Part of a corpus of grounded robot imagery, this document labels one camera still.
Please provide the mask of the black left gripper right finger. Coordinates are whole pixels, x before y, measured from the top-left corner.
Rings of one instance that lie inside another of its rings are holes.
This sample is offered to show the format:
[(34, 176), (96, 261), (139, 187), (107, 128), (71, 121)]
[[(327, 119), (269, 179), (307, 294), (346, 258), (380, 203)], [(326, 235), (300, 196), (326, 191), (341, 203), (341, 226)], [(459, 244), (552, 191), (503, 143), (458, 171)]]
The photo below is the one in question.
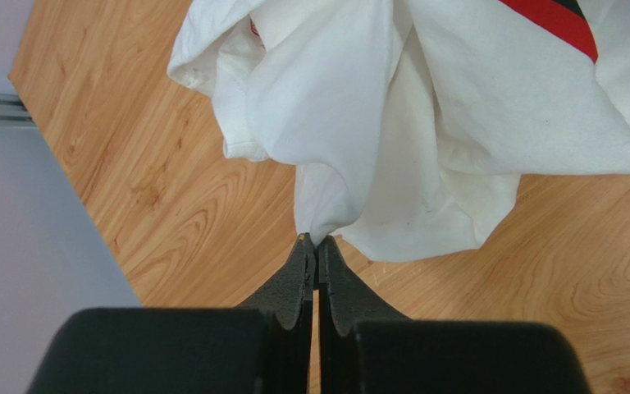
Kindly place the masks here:
[(587, 393), (572, 346), (542, 323), (414, 320), (317, 249), (325, 393)]

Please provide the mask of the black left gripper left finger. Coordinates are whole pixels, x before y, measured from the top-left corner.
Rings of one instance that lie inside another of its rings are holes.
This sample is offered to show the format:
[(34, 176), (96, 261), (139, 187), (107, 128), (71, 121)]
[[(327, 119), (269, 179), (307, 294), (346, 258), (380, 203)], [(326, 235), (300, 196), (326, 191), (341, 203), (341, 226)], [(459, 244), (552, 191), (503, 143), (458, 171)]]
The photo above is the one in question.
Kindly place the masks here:
[(314, 247), (231, 308), (93, 308), (58, 329), (31, 393), (305, 393)]

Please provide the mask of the white Coca-Cola print t-shirt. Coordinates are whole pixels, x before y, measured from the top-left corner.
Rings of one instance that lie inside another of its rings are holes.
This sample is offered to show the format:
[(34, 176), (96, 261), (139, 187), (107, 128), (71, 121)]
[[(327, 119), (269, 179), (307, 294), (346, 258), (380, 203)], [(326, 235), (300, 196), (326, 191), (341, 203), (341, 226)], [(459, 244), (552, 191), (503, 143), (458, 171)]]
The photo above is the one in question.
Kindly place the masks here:
[(167, 73), (378, 261), (480, 247), (524, 174), (630, 174), (630, 1), (195, 1)]

